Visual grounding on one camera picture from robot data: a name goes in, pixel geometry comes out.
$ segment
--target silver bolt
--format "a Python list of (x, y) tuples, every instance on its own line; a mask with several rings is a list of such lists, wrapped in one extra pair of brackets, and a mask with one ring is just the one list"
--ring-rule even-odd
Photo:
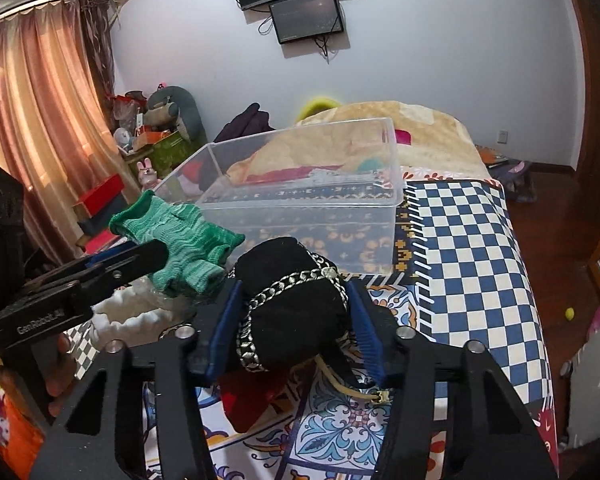
[(481, 354), (485, 350), (484, 345), (475, 339), (471, 339), (471, 341), (466, 344), (466, 347), (472, 354)]
[(191, 325), (183, 325), (179, 326), (176, 329), (176, 337), (178, 339), (189, 339), (196, 333), (196, 329)]
[(122, 339), (113, 339), (104, 345), (104, 349), (110, 354), (117, 354), (125, 347), (125, 342)]
[(417, 332), (415, 329), (411, 328), (410, 326), (399, 326), (395, 331), (395, 335), (397, 335), (400, 339), (413, 339), (416, 337), (416, 334)]

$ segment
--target orange curtain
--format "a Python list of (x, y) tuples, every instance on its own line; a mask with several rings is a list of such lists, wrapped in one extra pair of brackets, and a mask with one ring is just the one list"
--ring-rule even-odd
[(80, 253), (80, 195), (118, 173), (127, 201), (138, 197), (98, 104), (77, 0), (0, 22), (0, 166), (25, 186), (29, 237), (59, 263)]

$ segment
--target pink bunny toy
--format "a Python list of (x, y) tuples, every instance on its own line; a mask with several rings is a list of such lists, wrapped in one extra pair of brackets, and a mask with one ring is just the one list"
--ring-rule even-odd
[(144, 160), (144, 164), (141, 161), (138, 161), (138, 180), (142, 185), (142, 191), (151, 189), (162, 182), (158, 178), (158, 174), (155, 172), (154, 168), (152, 168), (151, 160), (149, 160), (149, 158)]

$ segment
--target clear plastic container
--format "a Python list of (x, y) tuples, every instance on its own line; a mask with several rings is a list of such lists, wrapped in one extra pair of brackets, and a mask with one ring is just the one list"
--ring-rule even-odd
[(157, 188), (246, 236), (232, 260), (269, 238), (293, 236), (341, 272), (393, 270), (402, 202), (389, 118), (312, 124), (209, 143)]

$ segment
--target green glove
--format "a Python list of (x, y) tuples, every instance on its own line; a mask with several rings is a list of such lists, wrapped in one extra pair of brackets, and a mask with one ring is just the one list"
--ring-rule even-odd
[(167, 204), (146, 190), (138, 201), (109, 222), (114, 234), (138, 244), (160, 240), (169, 259), (163, 269), (149, 275), (155, 288), (170, 296), (208, 294), (224, 279), (221, 267), (244, 235), (207, 222), (194, 204)]

